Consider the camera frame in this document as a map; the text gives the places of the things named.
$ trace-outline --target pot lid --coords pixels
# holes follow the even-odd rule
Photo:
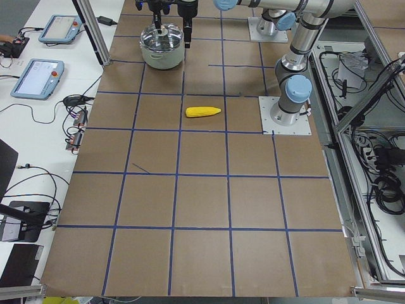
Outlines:
[[[152,24],[140,35],[140,43],[153,51],[171,51],[183,40],[182,30],[174,24],[162,24],[161,33]]]

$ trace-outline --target person's hand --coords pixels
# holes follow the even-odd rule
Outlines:
[[[0,42],[10,42],[13,43],[14,37],[8,35],[0,35]]]

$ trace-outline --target white table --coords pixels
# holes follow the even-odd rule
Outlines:
[[[118,21],[123,0],[90,0],[96,16],[102,15]],[[32,16],[28,19],[26,27],[44,27],[51,15],[77,15],[71,1],[67,0],[41,0]],[[100,25],[106,45],[110,48],[113,41],[116,26],[108,27]],[[39,101],[33,99],[12,98],[9,93],[16,83],[16,79],[0,80],[0,110],[13,104],[22,103],[34,108],[36,120],[48,122],[54,115],[54,105],[70,94],[82,94],[103,72],[97,58],[93,52],[90,40],[86,32],[82,32],[70,45],[59,45],[47,47],[40,43],[37,38],[39,32],[29,32],[26,37],[30,37],[27,47],[18,59],[14,59],[10,68],[0,67],[0,75],[19,76],[23,72],[27,63],[32,58],[62,60],[65,62],[65,71],[61,81],[56,87],[53,95],[48,100]],[[2,64],[7,66],[9,59],[2,60]],[[95,96],[98,83],[90,89],[86,96]],[[0,113],[0,138],[13,147],[18,155],[18,164],[30,163],[38,167],[43,167],[54,174],[58,174],[68,181],[72,176],[76,156],[65,150],[65,138],[62,131],[62,122],[66,117],[63,104],[57,106],[56,119],[52,124],[35,123],[31,118],[30,109],[22,106],[13,106]],[[66,126],[71,126],[73,119],[69,118]],[[38,169],[15,170],[10,185],[27,178],[31,175],[43,173]],[[57,200],[63,205],[66,196],[67,185],[56,178],[58,183]],[[53,195],[54,186],[49,176],[43,175],[31,179],[20,186],[15,187],[7,195],[40,193]],[[13,200],[27,201],[49,201],[48,198],[40,196],[24,198],[5,198],[2,203],[8,205]],[[41,278],[46,264],[47,256],[51,247],[54,232],[51,229],[43,230],[38,242],[44,247],[36,277]],[[0,274],[3,273],[7,259],[13,247],[13,243],[0,242]]]

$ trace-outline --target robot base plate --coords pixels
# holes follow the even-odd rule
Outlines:
[[[249,17],[247,22],[249,24],[249,33],[251,35],[251,41],[255,42],[276,42],[276,43],[288,43],[289,38],[287,37],[286,31],[277,31],[273,36],[261,35],[257,26],[261,17]]]
[[[290,127],[279,125],[278,123],[274,122],[273,119],[271,119],[270,110],[279,99],[280,98],[278,96],[259,97],[263,134],[272,135],[274,132],[276,135],[312,135],[307,115],[300,116],[298,121]],[[305,111],[305,107],[302,106],[301,113],[304,113]]]

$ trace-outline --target cooking pot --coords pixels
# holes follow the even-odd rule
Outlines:
[[[171,23],[162,24],[161,33],[152,24],[140,35],[140,49],[145,62],[153,68],[168,70],[184,60],[182,30]]]

